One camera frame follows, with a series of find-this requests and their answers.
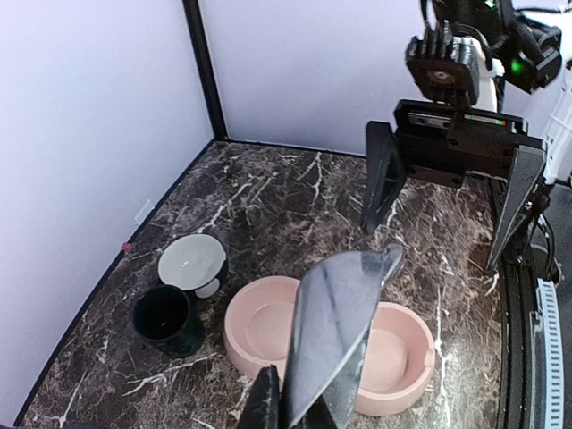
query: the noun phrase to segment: black corner post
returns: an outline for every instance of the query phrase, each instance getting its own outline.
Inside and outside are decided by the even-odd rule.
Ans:
[[[206,42],[205,26],[200,13],[198,0],[182,0],[189,25],[190,41],[195,51],[197,60],[198,75],[205,93],[206,108],[213,126],[215,139],[227,139],[226,124],[224,123],[223,107],[221,98],[216,87],[215,71],[211,62],[211,55],[208,52]]]

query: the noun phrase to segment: green light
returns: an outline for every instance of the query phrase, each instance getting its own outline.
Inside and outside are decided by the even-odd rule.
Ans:
[[[525,66],[518,59],[515,58],[510,62],[510,69],[514,74],[520,74],[524,71]]]

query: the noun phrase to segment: small pink object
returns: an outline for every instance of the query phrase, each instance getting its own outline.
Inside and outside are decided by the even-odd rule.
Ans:
[[[263,277],[242,288],[228,306],[224,347],[247,377],[255,379],[260,369],[276,365],[282,384],[299,285],[290,277]]]
[[[421,398],[434,369],[435,344],[423,319],[398,304],[379,303],[356,411],[368,416],[405,411]]]

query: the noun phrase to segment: bowl rim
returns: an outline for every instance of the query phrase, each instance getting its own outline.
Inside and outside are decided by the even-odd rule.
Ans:
[[[425,353],[425,369],[416,378],[416,380],[414,382],[412,382],[409,386],[405,387],[404,389],[402,389],[400,391],[395,391],[394,393],[376,393],[373,391],[369,391],[369,390],[361,387],[361,385],[360,385],[360,387],[357,391],[358,396],[361,396],[363,398],[368,398],[369,400],[379,400],[379,401],[398,400],[398,399],[403,398],[403,397],[409,395],[410,393],[416,391],[423,384],[426,384],[426,383],[428,383],[429,380],[431,380],[431,377],[433,376],[433,372],[435,369],[435,340],[433,339],[433,335],[431,334],[431,331],[429,330],[429,326],[427,326],[425,321],[417,313],[415,313],[413,310],[410,310],[409,308],[407,308],[405,306],[402,306],[400,304],[395,304],[393,302],[380,302],[377,305],[377,309],[375,310],[375,313],[377,313],[382,308],[392,308],[392,309],[399,310],[401,313],[404,313],[404,314],[410,316],[412,319],[414,319],[414,321],[421,327],[421,330],[423,331],[423,334],[425,335],[425,337],[428,339],[428,342],[430,345],[430,347],[427,349],[427,351]],[[426,363],[427,358],[428,358],[428,354],[430,354],[429,358],[431,359],[431,365],[427,365],[427,363]]]
[[[260,286],[261,283],[265,284],[267,282],[272,282],[272,281],[277,281],[277,280],[280,280],[282,282],[295,283],[297,290],[298,290],[298,287],[300,285],[300,280],[295,279],[293,277],[288,277],[286,275],[268,275],[266,277],[261,277],[259,279],[256,279],[256,280],[248,283],[246,286],[244,286],[242,289],[240,289],[237,292],[237,294],[232,298],[231,303],[226,308],[226,313],[224,314],[224,338],[229,342],[229,345],[232,347],[232,350],[235,353],[237,353],[238,355],[240,355],[241,358],[246,359],[250,362],[253,362],[257,365],[267,366],[267,365],[280,364],[280,363],[286,362],[286,360],[288,359],[288,356],[286,356],[284,359],[261,359],[259,357],[252,356],[250,353],[248,353],[246,350],[244,350],[242,348],[242,346],[239,344],[239,342],[236,340],[236,337],[234,336],[234,332],[232,331],[232,328],[231,328],[231,319],[234,316],[234,311],[233,311],[234,307],[233,307],[232,303],[236,302],[234,300],[239,295],[244,295],[248,291],[250,291],[254,288],[261,287]]]
[[[210,240],[213,241],[214,244],[217,244],[218,248],[223,252],[224,258],[221,261],[221,266],[218,267],[216,274],[213,275],[210,279],[206,280],[204,283],[193,287],[193,288],[184,288],[183,286],[181,286],[180,284],[175,284],[175,282],[171,281],[171,280],[166,280],[164,279],[164,274],[161,274],[161,272],[164,270],[161,269],[162,266],[164,266],[165,264],[165,254],[167,253],[167,251],[169,250],[169,248],[171,248],[175,243],[178,243],[180,241],[187,241],[187,240],[192,240],[196,237],[205,237],[205,238],[209,238]],[[165,248],[165,250],[163,251],[163,253],[161,254],[161,257],[159,257],[159,262],[157,263],[157,273],[159,274],[159,278],[161,279],[161,282],[163,282],[164,284],[172,284],[173,286],[176,286],[178,288],[180,288],[181,290],[185,291],[185,292],[190,292],[193,290],[199,290],[202,289],[204,287],[206,287],[210,282],[212,282],[221,272],[221,270],[224,268],[224,263],[228,261],[228,254],[226,252],[226,249],[224,248],[224,245],[222,244],[222,242],[217,239],[216,237],[210,235],[210,234],[204,234],[204,233],[200,233],[200,234],[188,234],[188,235],[183,235],[182,237],[179,237],[177,240],[172,241],[171,243],[169,243],[169,245]]]

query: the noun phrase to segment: white bowl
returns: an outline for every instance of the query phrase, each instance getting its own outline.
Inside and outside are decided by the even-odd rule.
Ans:
[[[169,245],[159,259],[159,277],[165,284],[186,292],[194,291],[199,298],[213,296],[228,273],[228,258],[215,237],[192,234]]]

